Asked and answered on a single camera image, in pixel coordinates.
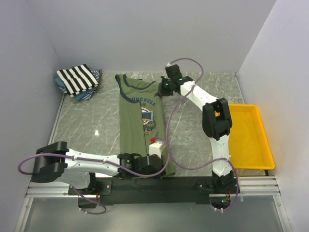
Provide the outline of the olive green tank top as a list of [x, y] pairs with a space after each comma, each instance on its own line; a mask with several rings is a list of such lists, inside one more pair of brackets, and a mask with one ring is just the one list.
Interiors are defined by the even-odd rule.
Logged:
[[125, 74], [117, 74], [115, 80], [119, 86], [120, 152], [146, 157], [152, 138], [165, 139], [161, 84]]

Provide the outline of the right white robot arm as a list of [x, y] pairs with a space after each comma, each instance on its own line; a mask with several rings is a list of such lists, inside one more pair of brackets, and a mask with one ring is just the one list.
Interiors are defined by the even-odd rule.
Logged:
[[210, 139], [212, 157], [212, 188], [218, 193], [224, 192], [234, 181], [230, 161], [229, 135], [232, 119], [228, 102], [203, 90], [189, 76], [183, 76], [179, 66], [167, 65], [167, 77], [162, 77], [160, 94], [172, 96], [178, 93], [194, 103], [202, 111], [202, 129]]

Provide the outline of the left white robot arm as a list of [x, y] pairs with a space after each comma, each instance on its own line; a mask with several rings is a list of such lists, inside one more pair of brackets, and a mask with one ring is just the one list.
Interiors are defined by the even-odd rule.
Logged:
[[31, 181], [63, 182], [91, 194], [96, 190], [96, 174], [130, 179], [146, 175], [161, 176], [165, 145], [153, 142], [149, 154], [121, 153], [100, 156], [68, 149], [66, 142], [56, 142], [37, 150]]

